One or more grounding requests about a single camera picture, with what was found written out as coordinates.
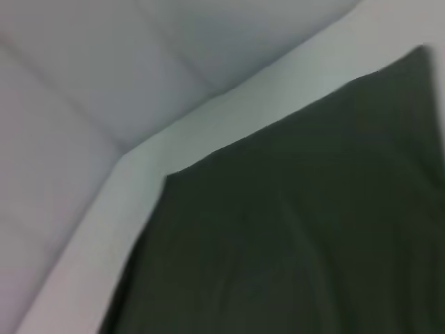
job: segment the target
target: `white surface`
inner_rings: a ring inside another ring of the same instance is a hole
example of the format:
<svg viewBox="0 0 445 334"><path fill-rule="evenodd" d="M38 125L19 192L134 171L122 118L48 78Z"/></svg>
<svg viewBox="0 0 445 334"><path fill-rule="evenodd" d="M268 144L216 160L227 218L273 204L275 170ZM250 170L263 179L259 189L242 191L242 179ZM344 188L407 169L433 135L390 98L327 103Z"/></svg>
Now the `white surface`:
<svg viewBox="0 0 445 334"><path fill-rule="evenodd" d="M19 334L92 334L165 174L251 134L429 42L445 97L442 0L366 0L251 80L151 138L116 166Z"/></svg>
<svg viewBox="0 0 445 334"><path fill-rule="evenodd" d="M356 1L1 0L0 39L127 149Z"/></svg>
<svg viewBox="0 0 445 334"><path fill-rule="evenodd" d="M0 333L11 334L120 157L0 45Z"/></svg>

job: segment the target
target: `dark green fabric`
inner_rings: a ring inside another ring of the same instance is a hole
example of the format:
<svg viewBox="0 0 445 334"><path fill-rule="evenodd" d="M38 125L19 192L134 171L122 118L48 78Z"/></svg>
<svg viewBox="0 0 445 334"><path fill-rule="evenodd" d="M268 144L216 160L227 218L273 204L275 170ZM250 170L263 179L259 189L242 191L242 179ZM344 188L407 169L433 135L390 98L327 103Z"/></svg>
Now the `dark green fabric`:
<svg viewBox="0 0 445 334"><path fill-rule="evenodd" d="M169 176L102 333L445 333L430 72L418 48Z"/></svg>

